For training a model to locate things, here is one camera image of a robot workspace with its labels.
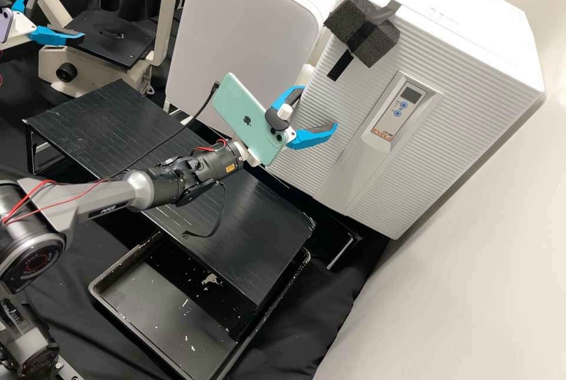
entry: white appliance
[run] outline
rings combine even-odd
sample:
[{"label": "white appliance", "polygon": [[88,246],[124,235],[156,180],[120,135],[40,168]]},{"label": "white appliance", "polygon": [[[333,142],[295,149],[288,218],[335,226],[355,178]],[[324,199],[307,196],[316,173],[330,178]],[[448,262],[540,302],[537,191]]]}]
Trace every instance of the white appliance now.
[{"label": "white appliance", "polygon": [[392,239],[544,96],[533,34],[518,8],[503,0],[396,1],[402,7],[390,20],[401,37],[372,68],[355,59],[330,80],[347,49],[334,36],[315,68],[293,125],[335,120],[331,140],[286,151],[269,167]]},{"label": "white appliance", "polygon": [[[215,80],[234,73],[269,107],[295,83],[339,0],[185,0],[167,100],[194,114]],[[200,121],[233,131],[209,106]]]}]

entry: black tray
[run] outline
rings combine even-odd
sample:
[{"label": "black tray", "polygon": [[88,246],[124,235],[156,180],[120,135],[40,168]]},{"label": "black tray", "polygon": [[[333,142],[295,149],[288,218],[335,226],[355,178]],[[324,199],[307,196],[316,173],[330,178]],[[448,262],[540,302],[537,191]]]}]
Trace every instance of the black tray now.
[{"label": "black tray", "polygon": [[182,378],[220,380],[309,259],[301,249],[257,307],[178,252],[166,234],[156,233],[102,273],[89,291]]}]

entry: smartphone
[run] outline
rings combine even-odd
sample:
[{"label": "smartphone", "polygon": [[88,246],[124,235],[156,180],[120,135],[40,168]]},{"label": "smartphone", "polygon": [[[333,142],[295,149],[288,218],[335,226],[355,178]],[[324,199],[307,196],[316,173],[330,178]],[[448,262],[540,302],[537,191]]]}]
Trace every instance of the smartphone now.
[{"label": "smartphone", "polygon": [[10,9],[0,9],[0,43],[8,41],[8,35],[10,35],[13,19],[14,13]]},{"label": "smartphone", "polygon": [[287,145],[287,133],[271,132],[265,108],[234,74],[226,74],[212,105],[262,164],[269,165]]}]

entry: black cable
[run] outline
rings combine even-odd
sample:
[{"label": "black cable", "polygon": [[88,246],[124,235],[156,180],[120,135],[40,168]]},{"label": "black cable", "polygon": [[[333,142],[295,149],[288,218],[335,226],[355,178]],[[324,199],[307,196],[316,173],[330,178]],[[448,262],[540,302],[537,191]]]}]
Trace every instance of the black cable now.
[{"label": "black cable", "polygon": [[218,219],[216,220],[216,224],[214,225],[212,231],[210,233],[208,233],[206,236],[203,236],[201,234],[192,233],[192,232],[187,230],[187,231],[183,232],[183,237],[193,236],[193,237],[201,237],[203,239],[207,239],[208,237],[212,237],[218,231],[218,227],[220,227],[220,224],[222,224],[222,218],[224,216],[224,207],[226,206],[226,198],[228,196],[228,191],[226,190],[226,184],[224,184],[224,183],[216,183],[216,184],[221,186],[222,190],[224,190],[224,199],[222,200],[222,205],[220,207],[220,213],[218,214]]},{"label": "black cable", "polygon": [[189,122],[186,123],[186,125],[181,126],[181,128],[179,128],[177,131],[175,131],[173,134],[171,134],[168,137],[165,137],[162,141],[160,141],[159,143],[157,143],[155,146],[153,146],[152,148],[150,148],[149,150],[147,150],[146,152],[144,152],[140,157],[136,158],[135,160],[133,160],[131,163],[129,163],[127,166],[125,166],[124,168],[122,168],[121,170],[115,172],[114,174],[110,175],[108,178],[114,178],[115,176],[120,175],[122,172],[126,171],[128,168],[130,168],[132,165],[138,163],[140,160],[142,160],[143,158],[145,158],[147,155],[149,155],[152,151],[154,151],[155,149],[157,149],[158,147],[162,146],[164,143],[168,142],[169,140],[171,140],[173,137],[176,137],[178,134],[180,134],[182,131],[185,130],[185,128],[190,127],[196,120],[197,116],[199,116],[201,114],[201,112],[206,108],[206,106],[209,104],[210,100],[212,99],[212,96],[214,96],[214,93],[216,92],[216,90],[218,90],[218,87],[220,87],[220,84],[215,81],[214,85],[212,86],[212,89],[210,91],[210,95],[208,96],[208,98],[206,99],[206,101],[204,102],[204,104],[200,107],[200,109],[196,112],[196,114],[194,114],[194,116],[189,120]]}]

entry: white knob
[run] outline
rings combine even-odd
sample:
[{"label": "white knob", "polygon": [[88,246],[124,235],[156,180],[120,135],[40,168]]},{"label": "white knob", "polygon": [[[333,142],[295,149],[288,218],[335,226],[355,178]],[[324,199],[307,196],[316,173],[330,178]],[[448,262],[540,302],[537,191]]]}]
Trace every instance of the white knob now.
[{"label": "white knob", "polygon": [[277,111],[277,116],[282,120],[287,121],[287,119],[291,117],[292,113],[293,113],[293,108],[291,107],[291,105],[288,105],[287,103],[283,103],[279,108],[279,110]]}]

